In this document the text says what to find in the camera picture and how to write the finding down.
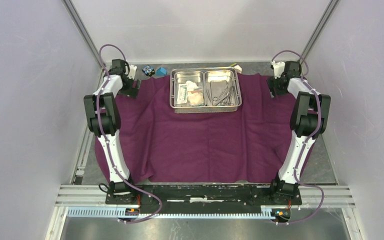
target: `blue block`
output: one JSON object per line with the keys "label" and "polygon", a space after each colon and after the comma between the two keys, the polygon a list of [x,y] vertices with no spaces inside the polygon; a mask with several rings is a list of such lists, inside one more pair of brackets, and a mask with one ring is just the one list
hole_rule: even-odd
{"label": "blue block", "polygon": [[164,67],[160,67],[156,70],[156,74],[160,76],[167,75],[167,70]]}

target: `white panel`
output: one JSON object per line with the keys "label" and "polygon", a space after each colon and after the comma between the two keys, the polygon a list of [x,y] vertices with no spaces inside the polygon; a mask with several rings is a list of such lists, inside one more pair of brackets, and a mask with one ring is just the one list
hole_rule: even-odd
{"label": "white panel", "polygon": [[323,138],[339,180],[367,239],[384,239],[384,1],[341,1],[308,64],[311,85],[332,97]]}
{"label": "white panel", "polygon": [[0,0],[0,240],[44,239],[99,68],[59,0]]}
{"label": "white panel", "polygon": [[[136,63],[267,61],[284,49],[300,52],[328,2],[73,0],[96,47],[115,44]],[[120,54],[104,50],[103,58]]]}

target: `purple cloth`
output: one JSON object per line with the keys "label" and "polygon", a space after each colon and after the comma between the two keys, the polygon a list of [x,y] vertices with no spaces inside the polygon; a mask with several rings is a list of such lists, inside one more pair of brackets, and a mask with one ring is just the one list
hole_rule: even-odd
{"label": "purple cloth", "polygon": [[[270,97],[268,76],[239,74],[235,112],[176,114],[170,77],[142,81],[137,99],[117,96],[120,143],[134,182],[270,183],[291,143],[291,94]],[[109,179],[104,151],[96,159]]]}

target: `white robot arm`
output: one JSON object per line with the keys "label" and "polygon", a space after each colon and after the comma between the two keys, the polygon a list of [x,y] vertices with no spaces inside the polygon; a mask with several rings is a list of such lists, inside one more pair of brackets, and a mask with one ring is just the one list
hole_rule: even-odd
{"label": "white robot arm", "polygon": [[[104,87],[104,83],[108,79],[108,77],[105,76],[99,89],[91,95],[86,95],[83,99],[89,130],[98,138],[105,153],[109,168],[110,183],[108,190],[111,191],[113,195],[127,195],[132,193],[131,189],[124,183],[123,179],[121,179],[121,177],[123,177],[128,182],[132,182],[130,171],[126,166],[120,145],[121,119],[115,97],[118,94],[124,94],[133,98],[137,96],[141,82],[135,81],[136,69],[137,67],[135,65],[128,65],[128,63],[123,60],[113,60],[112,68],[109,70],[109,82]],[[105,110],[100,113],[104,133],[100,131],[98,109],[96,107],[96,98],[100,91],[99,105],[102,110]],[[114,168],[118,169],[120,175],[116,173]]]}
{"label": "white robot arm", "polygon": [[[274,76],[267,81],[272,98],[287,93],[292,94],[296,101],[290,118],[292,139],[289,149],[278,171],[272,180],[270,188],[274,194],[288,195],[292,198],[298,191],[297,180],[300,180],[301,170],[305,159],[319,134],[322,134],[327,125],[331,97],[309,89],[306,79],[301,79],[301,64],[297,61],[271,62]],[[317,109],[316,98],[320,101]],[[317,129],[318,113],[321,114],[321,125],[318,132],[311,138],[309,136]]]}

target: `gray floor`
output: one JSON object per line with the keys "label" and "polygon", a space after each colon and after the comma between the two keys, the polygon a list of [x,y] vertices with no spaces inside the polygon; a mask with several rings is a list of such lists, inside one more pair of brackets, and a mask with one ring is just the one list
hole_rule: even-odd
{"label": "gray floor", "polygon": [[[164,67],[170,73],[173,69],[181,68],[208,68],[208,67],[227,67],[232,62],[219,62],[219,63],[179,63],[179,64],[152,64],[155,70],[159,67]],[[238,63],[242,68],[242,73],[246,75],[272,75],[273,70],[270,69],[269,62],[240,62]],[[136,78],[140,80],[146,80],[147,77],[143,72],[142,68],[145,65],[137,65]],[[86,169],[84,172],[82,184],[83,185],[96,185],[99,183],[105,183],[104,175],[102,174],[96,157],[95,157],[95,139],[92,141],[92,147],[90,148]],[[308,160],[308,163],[304,169],[301,177],[303,183],[313,184],[333,184],[336,183],[335,174],[329,160],[328,152],[326,151],[325,143],[322,137],[319,137],[314,144],[312,153]]]}
{"label": "gray floor", "polygon": [[[294,210],[291,221],[302,219],[313,210]],[[63,240],[349,240],[340,208],[320,210],[301,224],[276,226],[266,219],[152,219],[125,225],[111,218],[69,217]]]}

